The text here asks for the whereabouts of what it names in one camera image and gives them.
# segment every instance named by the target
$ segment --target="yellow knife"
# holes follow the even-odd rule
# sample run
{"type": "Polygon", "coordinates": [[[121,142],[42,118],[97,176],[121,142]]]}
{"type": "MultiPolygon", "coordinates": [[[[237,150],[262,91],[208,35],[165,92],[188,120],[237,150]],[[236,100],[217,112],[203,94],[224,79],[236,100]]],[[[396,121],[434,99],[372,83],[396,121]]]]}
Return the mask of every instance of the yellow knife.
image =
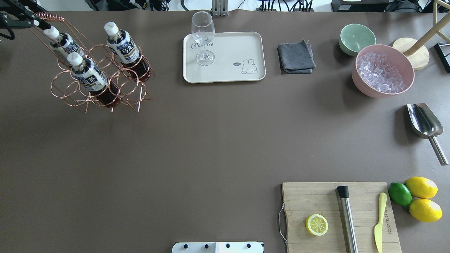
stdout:
{"type": "Polygon", "coordinates": [[[380,193],[380,200],[378,203],[378,224],[373,228],[375,233],[375,244],[377,245],[377,250],[380,253],[383,253],[383,247],[381,245],[381,237],[383,231],[383,218],[384,218],[384,209],[386,209],[386,201],[387,196],[386,193],[380,193]]]}

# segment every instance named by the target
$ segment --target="black muddler tip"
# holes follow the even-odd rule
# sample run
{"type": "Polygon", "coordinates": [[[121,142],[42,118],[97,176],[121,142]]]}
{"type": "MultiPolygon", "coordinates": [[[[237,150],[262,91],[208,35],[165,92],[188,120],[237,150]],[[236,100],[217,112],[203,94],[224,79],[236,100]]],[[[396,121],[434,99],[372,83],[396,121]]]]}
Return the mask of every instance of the black muddler tip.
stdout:
{"type": "Polygon", "coordinates": [[[347,185],[338,186],[338,187],[336,187],[336,189],[337,189],[337,192],[339,193],[339,197],[341,199],[348,198],[348,186],[347,185]]]}

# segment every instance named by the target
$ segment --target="white bottle cap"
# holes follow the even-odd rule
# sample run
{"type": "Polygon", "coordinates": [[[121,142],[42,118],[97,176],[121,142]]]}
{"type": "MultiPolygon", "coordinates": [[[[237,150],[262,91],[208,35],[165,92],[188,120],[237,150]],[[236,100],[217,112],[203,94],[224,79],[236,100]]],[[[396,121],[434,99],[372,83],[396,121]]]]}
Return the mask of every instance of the white bottle cap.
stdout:
{"type": "Polygon", "coordinates": [[[67,56],[67,61],[69,61],[72,66],[78,66],[83,62],[83,57],[81,57],[78,53],[73,52],[67,56]]]}
{"type": "Polygon", "coordinates": [[[59,31],[55,27],[44,30],[45,35],[50,37],[50,39],[56,39],[59,36],[59,31]]]}
{"type": "Polygon", "coordinates": [[[114,22],[108,22],[105,25],[105,31],[108,35],[114,35],[119,32],[119,28],[117,27],[116,23],[114,22]]]}

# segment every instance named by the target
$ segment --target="metal scoop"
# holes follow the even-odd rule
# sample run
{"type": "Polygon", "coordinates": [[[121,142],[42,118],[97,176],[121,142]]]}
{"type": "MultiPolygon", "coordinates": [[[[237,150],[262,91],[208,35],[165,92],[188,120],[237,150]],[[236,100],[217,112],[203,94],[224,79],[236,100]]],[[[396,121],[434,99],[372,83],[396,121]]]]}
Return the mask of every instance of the metal scoop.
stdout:
{"type": "Polygon", "coordinates": [[[444,130],[441,122],[426,104],[407,104],[406,106],[416,134],[420,138],[429,139],[441,165],[448,165],[449,162],[436,139],[436,136],[439,136],[444,130]]]}

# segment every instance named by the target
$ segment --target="green bowl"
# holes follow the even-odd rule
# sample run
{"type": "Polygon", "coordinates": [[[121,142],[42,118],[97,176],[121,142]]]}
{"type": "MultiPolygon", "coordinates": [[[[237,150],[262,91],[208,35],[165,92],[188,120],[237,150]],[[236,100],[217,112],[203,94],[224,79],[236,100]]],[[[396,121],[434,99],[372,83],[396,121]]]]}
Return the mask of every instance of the green bowl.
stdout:
{"type": "Polygon", "coordinates": [[[341,30],[339,46],[344,53],[356,56],[363,48],[377,43],[374,33],[360,24],[349,24],[341,30]]]}

